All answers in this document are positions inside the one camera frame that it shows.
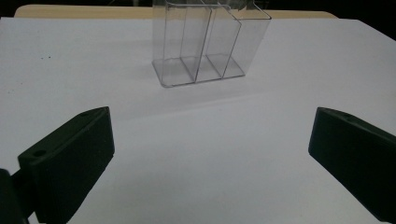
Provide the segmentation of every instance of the transparent acrylic box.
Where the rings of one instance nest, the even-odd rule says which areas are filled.
[[[153,0],[153,61],[174,87],[248,71],[271,17],[253,0]]]

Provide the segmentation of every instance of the white paper sheet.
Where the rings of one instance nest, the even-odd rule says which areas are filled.
[[[318,106],[396,134],[395,41],[273,20],[246,77],[165,89],[150,39],[147,20],[0,20],[0,166],[108,105],[115,158],[70,223],[378,222],[307,149]]]

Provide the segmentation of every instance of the clear plastic container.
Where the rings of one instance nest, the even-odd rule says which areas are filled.
[[[153,66],[165,87],[246,74],[271,17],[253,0],[153,0]]]

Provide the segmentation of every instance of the white table surface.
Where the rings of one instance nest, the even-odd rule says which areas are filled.
[[[165,89],[150,39],[145,20],[0,20],[0,167],[108,105],[115,157],[70,223],[378,222],[307,149],[318,106],[396,134],[395,41],[273,20],[246,77]]]

